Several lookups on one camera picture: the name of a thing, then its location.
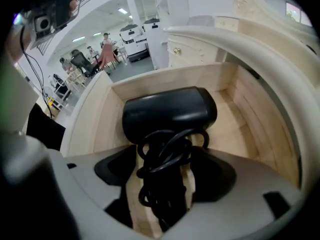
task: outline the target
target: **white curved frame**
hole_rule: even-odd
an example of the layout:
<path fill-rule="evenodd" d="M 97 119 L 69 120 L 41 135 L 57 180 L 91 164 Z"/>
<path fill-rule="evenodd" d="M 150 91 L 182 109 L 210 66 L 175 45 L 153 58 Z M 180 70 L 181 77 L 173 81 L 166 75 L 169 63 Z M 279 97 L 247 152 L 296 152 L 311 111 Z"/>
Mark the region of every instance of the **white curved frame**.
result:
<path fill-rule="evenodd" d="M 296 132 L 302 160 L 301 189 L 307 194 L 320 176 L 320 101 L 303 73 L 260 41 L 236 32 L 205 26 L 177 26 L 165 31 L 224 49 L 263 77 L 281 100 Z"/>
<path fill-rule="evenodd" d="M 292 61 L 319 91 L 320 58 L 299 39 L 282 29 L 252 20 L 223 16 L 218 16 L 216 19 L 218 19 L 216 20 L 216 28 L 227 29 L 229 25 L 234 26 L 233 31 L 260 40 L 267 46 L 278 51 L 288 60 Z"/>

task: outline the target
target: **coiled black cable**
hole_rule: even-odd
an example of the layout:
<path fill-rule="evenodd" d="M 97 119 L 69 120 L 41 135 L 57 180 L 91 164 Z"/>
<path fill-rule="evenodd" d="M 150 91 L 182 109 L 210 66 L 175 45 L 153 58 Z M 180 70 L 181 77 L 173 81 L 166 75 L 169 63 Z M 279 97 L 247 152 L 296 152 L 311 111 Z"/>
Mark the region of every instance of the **coiled black cable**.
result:
<path fill-rule="evenodd" d="M 180 166 L 190 161 L 192 142 L 186 137 L 192 134 L 201 134 L 204 138 L 202 147 L 208 147 L 209 135 L 204 129 L 156 130 L 137 146 L 137 152 L 144 160 L 143 167 L 136 173 L 143 179 L 138 198 L 142 205 L 151 207 L 163 231 L 187 212 L 181 203 L 185 203 L 186 188 Z M 149 144 L 149 150 L 145 154 L 143 148 L 146 144 Z"/>

